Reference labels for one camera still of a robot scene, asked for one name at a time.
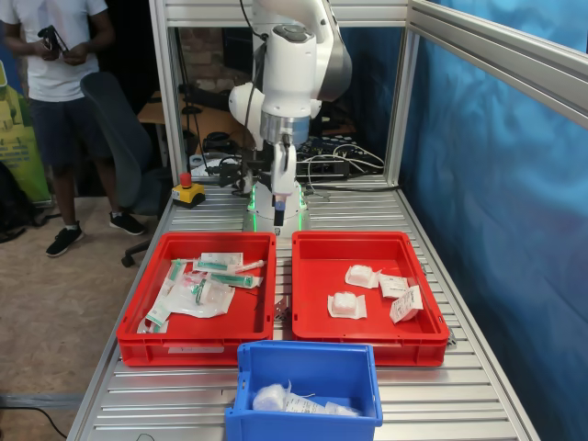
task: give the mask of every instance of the blue plastic crate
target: blue plastic crate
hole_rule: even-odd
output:
[[[265,386],[288,382],[292,392],[324,405],[355,408],[359,417],[253,410]],[[256,342],[239,346],[239,383],[225,412],[228,441],[371,441],[382,426],[374,352],[369,345]]]

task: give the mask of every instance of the hand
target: hand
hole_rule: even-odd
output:
[[[59,58],[59,49],[56,51],[50,51],[45,47],[43,40],[35,41],[30,44],[32,46],[33,54],[42,58],[46,62],[53,62]]]
[[[63,60],[72,66],[79,66],[85,63],[88,56],[88,47],[85,43],[78,44],[67,52],[63,53]]]

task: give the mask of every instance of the black office chair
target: black office chair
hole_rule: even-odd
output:
[[[117,169],[117,196],[129,211],[161,218],[173,186],[168,169],[146,172],[153,147],[149,135],[130,108],[119,82],[111,73],[91,73],[81,83],[98,124],[107,139]],[[133,254],[147,251],[151,240],[125,251],[125,267],[134,265]]]

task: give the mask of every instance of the black bag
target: black bag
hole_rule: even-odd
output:
[[[57,216],[45,216],[37,221],[38,210],[18,186],[8,167],[0,161],[0,243],[16,239],[26,225],[40,227]]]

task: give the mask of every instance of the chair backrest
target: chair backrest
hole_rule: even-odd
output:
[[[91,73],[81,87],[114,157],[119,204],[131,208],[139,195],[142,171],[151,160],[151,139],[112,73]]]

